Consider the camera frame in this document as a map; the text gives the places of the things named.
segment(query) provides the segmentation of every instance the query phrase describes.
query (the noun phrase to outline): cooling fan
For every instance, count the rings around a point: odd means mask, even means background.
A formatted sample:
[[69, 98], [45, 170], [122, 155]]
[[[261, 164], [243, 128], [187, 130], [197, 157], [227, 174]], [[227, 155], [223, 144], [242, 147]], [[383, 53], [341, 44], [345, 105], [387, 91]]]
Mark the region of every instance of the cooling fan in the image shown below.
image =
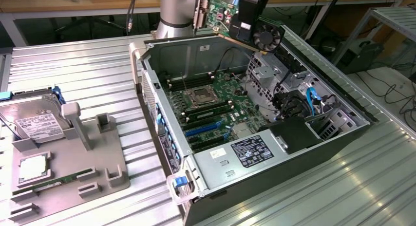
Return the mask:
[[254, 43], [262, 51], [271, 52], [279, 46], [282, 36], [279, 27], [270, 24], [262, 24], [254, 33]]

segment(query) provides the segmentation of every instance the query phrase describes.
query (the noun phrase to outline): power supply label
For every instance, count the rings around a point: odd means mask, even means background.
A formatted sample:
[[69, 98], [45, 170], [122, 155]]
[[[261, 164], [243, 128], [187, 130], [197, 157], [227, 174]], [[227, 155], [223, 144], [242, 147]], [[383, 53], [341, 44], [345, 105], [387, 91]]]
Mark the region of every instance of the power supply label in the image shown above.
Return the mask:
[[275, 157], [261, 135], [234, 143], [233, 149], [246, 168]]
[[63, 129], [53, 113], [19, 119], [17, 124], [34, 140], [63, 134]]

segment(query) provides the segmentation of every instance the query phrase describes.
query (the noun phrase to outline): blue pcie slot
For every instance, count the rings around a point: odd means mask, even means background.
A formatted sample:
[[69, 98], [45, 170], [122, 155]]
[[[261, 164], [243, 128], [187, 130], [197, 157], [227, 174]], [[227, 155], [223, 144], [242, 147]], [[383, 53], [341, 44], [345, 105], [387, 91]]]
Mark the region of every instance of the blue pcie slot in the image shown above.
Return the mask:
[[222, 123], [223, 123], [223, 120], [217, 122], [215, 124], [207, 125], [205, 127], [201, 127], [199, 129], [195, 129], [195, 130], [186, 132], [185, 135], [186, 135], [186, 137], [190, 137], [190, 136], [198, 135], [203, 132], [215, 130], [221, 127]]

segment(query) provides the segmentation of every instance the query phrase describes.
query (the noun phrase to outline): hard drive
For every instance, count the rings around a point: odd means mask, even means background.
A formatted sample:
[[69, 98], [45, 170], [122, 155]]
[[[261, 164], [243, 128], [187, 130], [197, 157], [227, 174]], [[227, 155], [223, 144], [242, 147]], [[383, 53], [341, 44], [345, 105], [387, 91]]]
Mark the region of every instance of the hard drive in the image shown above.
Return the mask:
[[71, 128], [61, 113], [65, 101], [55, 89], [21, 92], [2, 98], [0, 119], [19, 140], [31, 138], [45, 143], [63, 138], [63, 130]]

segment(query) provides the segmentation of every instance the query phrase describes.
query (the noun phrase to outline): wooden table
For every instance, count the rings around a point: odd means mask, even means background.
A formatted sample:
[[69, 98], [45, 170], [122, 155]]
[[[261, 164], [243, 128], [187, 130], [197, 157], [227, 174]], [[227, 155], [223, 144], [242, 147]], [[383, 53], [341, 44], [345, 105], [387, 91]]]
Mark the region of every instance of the wooden table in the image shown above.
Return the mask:
[[[309, 36], [317, 29], [333, 0], [270, 0], [267, 7], [313, 6], [323, 5], [310, 29]], [[338, 4], [386, 3], [386, 0], [339, 0]], [[91, 0], [0, 0], [0, 22], [17, 47], [27, 46], [26, 38], [15, 24], [18, 19], [82, 17], [126, 14], [130, 1], [93, 3]], [[135, 13], [161, 12], [161, 0], [138, 0]]]

